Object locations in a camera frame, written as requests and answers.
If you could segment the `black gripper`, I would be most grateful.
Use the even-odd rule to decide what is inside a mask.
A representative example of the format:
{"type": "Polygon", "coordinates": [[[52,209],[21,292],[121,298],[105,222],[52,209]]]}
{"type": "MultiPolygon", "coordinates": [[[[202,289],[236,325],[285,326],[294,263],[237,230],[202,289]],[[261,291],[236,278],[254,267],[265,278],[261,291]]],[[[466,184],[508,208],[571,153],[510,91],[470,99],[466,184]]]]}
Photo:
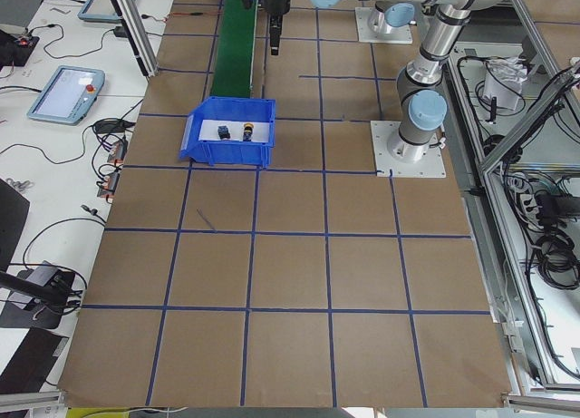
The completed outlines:
{"type": "Polygon", "coordinates": [[[270,53],[279,55],[279,46],[283,28],[283,15],[290,10],[291,0],[263,0],[263,6],[269,16],[270,53]]]}

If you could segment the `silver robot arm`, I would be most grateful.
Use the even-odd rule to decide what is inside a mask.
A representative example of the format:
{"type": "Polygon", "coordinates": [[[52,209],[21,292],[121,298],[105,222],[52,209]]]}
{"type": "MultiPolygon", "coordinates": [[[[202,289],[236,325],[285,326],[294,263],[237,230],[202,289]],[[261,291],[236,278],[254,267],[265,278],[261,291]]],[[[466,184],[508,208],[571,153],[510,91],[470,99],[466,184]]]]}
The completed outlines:
{"type": "MultiPolygon", "coordinates": [[[[310,1],[317,7],[327,8],[341,0],[310,1]]],[[[446,117],[448,105],[433,88],[440,83],[442,67],[463,26],[469,22],[472,11],[490,8],[502,0],[374,1],[419,2],[437,7],[418,54],[398,76],[397,90],[403,118],[398,130],[387,140],[389,153],[394,159],[415,163],[423,158],[430,147],[431,136],[446,117]]]]}
{"type": "Polygon", "coordinates": [[[414,16],[415,7],[411,3],[376,1],[367,24],[377,34],[390,34],[394,29],[408,25],[414,16]]]}

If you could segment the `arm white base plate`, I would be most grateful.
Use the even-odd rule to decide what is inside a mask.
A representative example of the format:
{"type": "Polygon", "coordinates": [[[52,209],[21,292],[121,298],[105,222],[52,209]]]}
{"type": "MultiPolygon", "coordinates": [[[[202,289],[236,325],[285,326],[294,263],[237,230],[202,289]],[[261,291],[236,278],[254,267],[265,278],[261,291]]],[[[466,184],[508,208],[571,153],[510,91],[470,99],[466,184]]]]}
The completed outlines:
{"type": "Polygon", "coordinates": [[[393,26],[387,20],[387,13],[375,7],[356,7],[355,19],[358,41],[376,44],[411,44],[412,34],[409,24],[393,26]]]}
{"type": "Polygon", "coordinates": [[[378,177],[441,179],[446,177],[441,148],[432,133],[424,145],[410,145],[399,133],[400,122],[371,121],[372,146],[378,177]]]}

